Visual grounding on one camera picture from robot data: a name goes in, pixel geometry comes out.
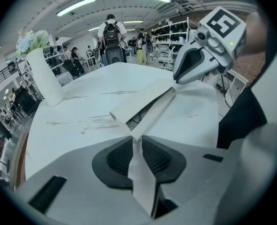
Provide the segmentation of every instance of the black backpack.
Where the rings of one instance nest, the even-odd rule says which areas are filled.
[[[104,28],[103,38],[105,47],[119,46],[119,33],[120,29],[116,25],[118,21],[115,21],[114,24],[105,22],[106,27]]]

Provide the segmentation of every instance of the white vase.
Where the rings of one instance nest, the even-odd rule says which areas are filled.
[[[46,63],[42,48],[37,48],[26,56],[31,66],[33,79],[44,96],[45,100],[51,106],[56,106],[64,97],[65,92],[54,73]]]

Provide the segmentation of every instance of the railing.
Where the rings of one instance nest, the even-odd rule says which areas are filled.
[[[9,65],[8,67],[2,69],[0,71],[0,83],[4,81],[6,78],[11,76],[13,73],[17,72],[16,64]]]

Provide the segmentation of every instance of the yellow pants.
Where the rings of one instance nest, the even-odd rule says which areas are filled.
[[[139,59],[139,64],[143,64],[143,54],[142,54],[142,50],[137,50],[137,56]]]

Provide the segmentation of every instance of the flower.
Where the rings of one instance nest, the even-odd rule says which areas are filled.
[[[16,43],[16,54],[26,56],[28,53],[39,47],[46,47],[48,42],[48,33],[46,30],[39,30],[34,33],[32,30],[25,32],[18,31],[19,38]]]

